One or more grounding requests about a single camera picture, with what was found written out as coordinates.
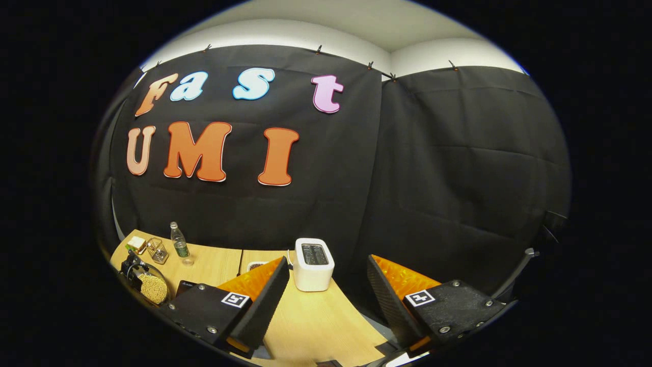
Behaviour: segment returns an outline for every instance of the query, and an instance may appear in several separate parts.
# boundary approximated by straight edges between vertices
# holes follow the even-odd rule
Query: wooden table
[[[145,240],[153,237],[141,231],[132,231],[111,256],[111,264],[116,269],[120,269],[121,262],[126,259],[125,244],[133,236]],[[165,264],[154,263],[147,252],[140,257],[159,269],[170,280],[175,290],[182,279],[216,287],[235,278],[241,253],[242,273],[246,272],[247,264],[252,261],[271,261],[287,255],[287,251],[242,252],[240,249],[188,244],[195,263],[185,266],[174,251],[172,241],[161,239],[170,252]],[[294,251],[290,251],[289,256],[290,261],[294,263]],[[353,307],[334,280],[331,279],[329,288],[324,292],[302,292],[296,288],[294,273],[290,270],[285,293],[278,303],[263,341],[272,359],[254,357],[245,360],[264,367],[314,367],[315,362],[337,360],[344,367],[349,367],[383,358],[383,354],[375,346],[385,343],[387,339]]]

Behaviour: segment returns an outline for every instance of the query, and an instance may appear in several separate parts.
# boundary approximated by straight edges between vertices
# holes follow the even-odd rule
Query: black fabric backdrop
[[[251,67],[275,71],[270,90],[235,100],[237,77]],[[203,93],[170,101],[179,80],[196,71],[209,74]],[[173,73],[177,81],[135,118],[149,85]],[[310,79],[324,74],[344,85],[334,93],[335,114],[312,104]],[[222,156],[225,182],[163,175],[175,121],[189,122],[195,140],[212,121],[233,126]],[[148,125],[156,126],[149,167],[135,176],[126,167],[127,133]],[[257,181],[269,127],[300,135],[287,187]],[[322,238],[338,284],[376,311],[364,278],[368,254],[491,293],[530,246],[544,211],[568,213],[571,193],[562,130],[529,76],[460,67],[381,83],[365,65],[283,46],[211,49],[148,71],[119,114],[106,169],[125,234],[167,236],[176,221],[189,242],[211,246],[287,249],[298,237]]]

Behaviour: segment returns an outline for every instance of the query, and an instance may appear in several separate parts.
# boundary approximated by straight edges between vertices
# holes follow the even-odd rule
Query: plastic water bottle
[[[181,258],[181,262],[184,265],[192,265],[194,261],[190,257],[186,238],[183,236],[183,233],[181,233],[177,222],[171,222],[170,229],[170,239],[174,243],[174,249],[177,251],[177,255]]]

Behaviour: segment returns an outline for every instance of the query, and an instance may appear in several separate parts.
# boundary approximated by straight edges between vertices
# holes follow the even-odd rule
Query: orange letter
[[[170,132],[170,152],[168,166],[163,174],[170,178],[181,177],[179,160],[187,177],[195,172],[201,159],[201,168],[197,178],[203,181],[222,182],[226,173],[222,170],[222,150],[224,140],[231,132],[231,125],[226,122],[212,122],[201,133],[195,144],[187,122],[178,121],[168,127]]]
[[[156,131],[156,127],[146,126],[143,129],[143,151],[140,155],[140,163],[136,162],[136,139],[140,135],[140,129],[135,128],[129,130],[129,143],[126,146],[126,166],[129,172],[137,176],[142,175],[147,170],[149,163],[149,143],[152,141],[152,135]]]
[[[138,111],[136,111],[136,117],[151,111],[151,109],[154,107],[154,100],[158,101],[163,93],[165,93],[165,89],[168,87],[168,84],[174,83],[177,77],[179,77],[178,74],[172,74],[170,76],[166,76],[163,79],[159,79],[156,82],[153,82],[149,86],[149,91],[143,100],[143,104],[141,104]]]
[[[292,182],[288,174],[289,151],[292,143],[299,139],[296,131],[272,127],[265,130],[267,158],[265,170],[258,176],[258,182],[263,185],[287,186]]]

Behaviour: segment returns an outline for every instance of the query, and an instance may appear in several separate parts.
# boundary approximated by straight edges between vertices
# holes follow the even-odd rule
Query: blue letter
[[[201,87],[208,78],[208,73],[203,71],[193,72],[181,79],[181,85],[176,87],[170,94],[171,101],[185,99],[191,101],[202,93]]]
[[[269,83],[274,80],[274,71],[272,69],[262,69],[254,67],[243,71],[238,76],[239,86],[233,89],[235,99],[248,99],[253,101],[267,94]]]

